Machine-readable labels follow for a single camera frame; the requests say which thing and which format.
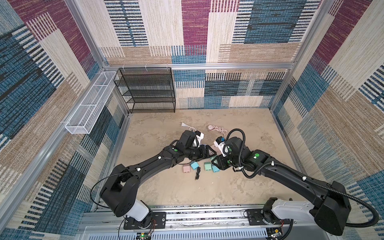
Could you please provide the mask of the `teal charger adapter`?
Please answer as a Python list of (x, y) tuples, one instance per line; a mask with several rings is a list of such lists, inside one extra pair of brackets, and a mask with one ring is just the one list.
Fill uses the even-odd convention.
[(219, 169), (218, 167), (212, 165), (212, 171), (213, 171), (214, 173), (217, 173), (217, 172), (220, 171), (220, 169)]

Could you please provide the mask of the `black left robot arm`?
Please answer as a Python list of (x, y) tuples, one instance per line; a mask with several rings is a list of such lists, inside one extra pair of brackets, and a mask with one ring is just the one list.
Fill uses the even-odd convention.
[(139, 187), (161, 171), (173, 168), (184, 161), (209, 159), (216, 151), (209, 145), (202, 145), (203, 134), (186, 130), (178, 140), (172, 141), (159, 154), (139, 164), (114, 167), (100, 190), (100, 198), (116, 217), (135, 220), (140, 228), (148, 228), (153, 222), (153, 211), (137, 200)]

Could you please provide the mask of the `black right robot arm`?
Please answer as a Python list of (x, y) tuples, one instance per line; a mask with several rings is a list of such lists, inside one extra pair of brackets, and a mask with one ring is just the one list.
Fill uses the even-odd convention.
[(308, 177), (266, 152), (249, 150), (244, 141), (238, 137), (230, 139), (218, 137), (214, 145), (221, 154), (212, 160), (212, 164), (220, 170), (232, 168), (234, 172), (241, 172), (248, 179), (253, 179), (257, 175), (264, 176), (305, 198), (302, 202), (269, 198), (260, 210), (260, 215), (266, 224), (299, 220), (315, 223), (332, 235), (343, 234), (352, 208), (342, 184), (338, 182), (328, 184)]

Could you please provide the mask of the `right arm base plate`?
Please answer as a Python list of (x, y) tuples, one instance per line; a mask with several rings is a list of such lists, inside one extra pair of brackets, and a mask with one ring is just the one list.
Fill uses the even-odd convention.
[(262, 208), (247, 209), (243, 213), (244, 217), (248, 219), (250, 226), (261, 225), (289, 225), (291, 220), (279, 219), (271, 210), (264, 210)]

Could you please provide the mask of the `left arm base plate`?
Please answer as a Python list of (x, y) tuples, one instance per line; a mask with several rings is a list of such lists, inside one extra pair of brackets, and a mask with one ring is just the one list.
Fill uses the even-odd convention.
[(149, 212), (149, 214), (142, 220), (137, 221), (132, 217), (128, 217), (124, 222), (124, 230), (149, 230), (152, 228), (164, 229), (166, 227), (166, 212)]

